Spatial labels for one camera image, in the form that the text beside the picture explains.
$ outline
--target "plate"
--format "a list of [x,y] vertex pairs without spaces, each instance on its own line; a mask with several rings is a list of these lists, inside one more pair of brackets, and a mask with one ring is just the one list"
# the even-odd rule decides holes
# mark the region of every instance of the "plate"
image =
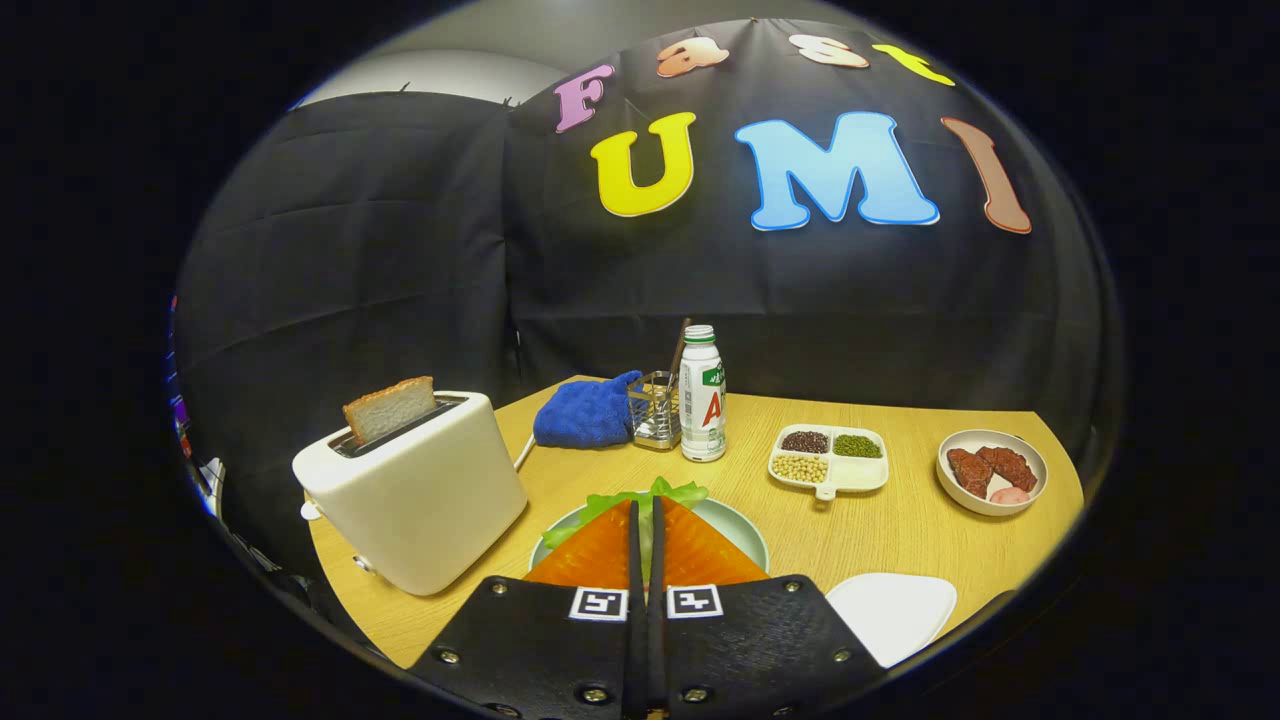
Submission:
[[[801,452],[799,450],[782,450],[782,441],[795,432],[818,432],[827,436],[827,452]],[[840,436],[863,436],[874,442],[881,448],[879,457],[850,457],[836,455],[836,438]],[[820,483],[806,483],[804,480],[791,480],[773,471],[773,459],[780,455],[820,457],[827,461],[827,475]],[[884,486],[888,482],[888,448],[884,447],[884,438],[879,433],[865,428],[841,428],[837,425],[787,425],[778,432],[773,441],[773,451],[769,452],[769,474],[780,483],[797,487],[814,488],[818,500],[829,501],[836,498],[836,491],[844,492],[869,492]]]
[[[556,521],[554,525],[547,528],[548,530],[554,530],[558,528],[567,528],[577,524],[577,514],[585,510],[586,506],[581,506],[576,510],[571,510],[563,518]],[[739,550],[746,553],[765,573],[769,571],[769,548],[764,544],[764,536],[760,530],[746,519],[745,515],[733,510],[723,502],[707,498],[694,506],[694,515],[698,515],[707,524],[716,528],[719,534],[737,546]],[[538,543],[534,546],[534,552],[529,556],[529,569],[532,570],[534,565],[543,561],[543,557],[550,555],[552,551],[547,550],[543,544],[541,536],[538,537]]]
[[956,609],[956,588],[942,578],[867,573],[831,588],[827,602],[876,662],[891,667],[938,637]]

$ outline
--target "blue glove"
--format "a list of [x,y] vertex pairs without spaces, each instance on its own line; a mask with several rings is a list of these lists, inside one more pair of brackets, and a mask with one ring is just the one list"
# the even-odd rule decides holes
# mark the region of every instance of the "blue glove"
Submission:
[[564,383],[534,419],[534,439],[541,446],[605,447],[631,439],[627,386],[640,370],[603,383]]

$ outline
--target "white wall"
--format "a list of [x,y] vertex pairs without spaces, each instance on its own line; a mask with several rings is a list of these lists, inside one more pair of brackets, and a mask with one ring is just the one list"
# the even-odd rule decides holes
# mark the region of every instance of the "white wall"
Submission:
[[530,60],[475,50],[410,50],[376,55],[347,65],[298,106],[360,92],[443,92],[502,102],[522,102],[564,73]]

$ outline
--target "metal basket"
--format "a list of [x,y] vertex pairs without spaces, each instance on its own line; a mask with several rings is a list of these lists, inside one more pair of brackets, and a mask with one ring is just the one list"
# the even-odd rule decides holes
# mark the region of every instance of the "metal basket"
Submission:
[[680,445],[678,386],[680,378],[667,370],[649,373],[627,386],[631,433],[636,445],[654,450],[671,450]]

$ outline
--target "black fabric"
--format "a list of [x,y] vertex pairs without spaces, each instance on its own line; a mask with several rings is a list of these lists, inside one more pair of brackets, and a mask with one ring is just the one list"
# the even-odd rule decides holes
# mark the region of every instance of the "black fabric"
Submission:
[[509,400],[500,105],[370,94],[288,113],[237,167],[178,282],[175,346],[223,514],[323,578],[293,456],[407,377]]
[[[840,40],[870,67],[822,65],[787,37]],[[691,36],[730,51],[714,67],[673,78],[655,55]],[[1092,238],[1062,182],[1007,117],[948,68],[947,87],[872,50],[890,42],[869,27],[735,20],[653,38],[590,63],[614,67],[595,117],[557,135],[559,101],[544,91],[511,114],[506,155],[512,315],[526,379],[572,373],[613,377],[666,368],[682,316],[712,323],[735,392],[877,405],[1036,410],[1069,451],[1087,436],[1100,345]],[[590,149],[623,131],[634,178],[657,181],[663,161],[654,119],[698,119],[689,133],[694,179],[669,208],[618,218],[600,204]],[[785,119],[827,146],[836,118],[879,111],[924,195],[933,225],[877,225],[852,205],[832,223],[804,193],[809,223],[759,232],[749,123]],[[940,122],[984,132],[1030,215],[1030,234],[992,225],[986,193],[960,140]]]
[[[787,40],[852,46],[822,65]],[[655,56],[704,35],[714,67],[662,78]],[[201,460],[228,466],[228,525],[289,570],[323,577],[291,461],[342,427],[340,406],[406,377],[495,406],[576,373],[669,364],[680,319],[712,323],[735,392],[896,406],[1036,410],[1078,460],[1103,318],[1097,238],[1052,160],[963,78],[925,79],[870,28],[765,19],[653,38],[607,61],[595,117],[556,133],[552,88],[518,108],[420,92],[288,113],[215,199],[178,286],[179,378]],[[609,214],[590,149],[631,129],[634,178],[663,173],[654,119],[694,111],[694,181],[659,213]],[[760,232],[749,123],[785,119],[827,146],[836,118],[879,111],[932,225]],[[996,145],[1030,234],[1002,231],[955,117]]]

